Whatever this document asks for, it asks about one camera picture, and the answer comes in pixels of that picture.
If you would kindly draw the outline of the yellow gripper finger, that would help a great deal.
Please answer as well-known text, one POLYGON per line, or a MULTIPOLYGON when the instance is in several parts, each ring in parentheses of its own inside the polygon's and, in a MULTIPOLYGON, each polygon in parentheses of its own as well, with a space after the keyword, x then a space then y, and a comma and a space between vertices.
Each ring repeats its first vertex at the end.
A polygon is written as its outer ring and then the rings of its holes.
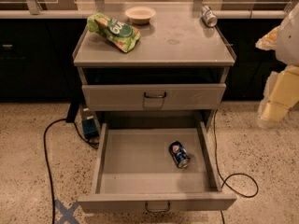
POLYGON ((255 47, 262 50, 275 50, 277 47, 278 26, 260 38, 255 47))
POLYGON ((276 126, 298 102, 299 67, 287 66, 280 73, 272 72, 266 80, 263 99, 258 108, 258 126, 276 126))

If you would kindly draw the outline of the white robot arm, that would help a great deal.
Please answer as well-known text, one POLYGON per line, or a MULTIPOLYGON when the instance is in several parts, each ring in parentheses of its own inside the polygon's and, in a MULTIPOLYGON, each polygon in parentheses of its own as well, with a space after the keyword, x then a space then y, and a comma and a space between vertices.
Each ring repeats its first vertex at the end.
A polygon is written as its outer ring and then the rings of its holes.
POLYGON ((280 26, 260 38, 255 47, 273 50, 277 60, 286 64, 283 71, 272 72, 266 80, 258 109, 258 125, 271 128, 299 102, 299 5, 289 12, 280 26))

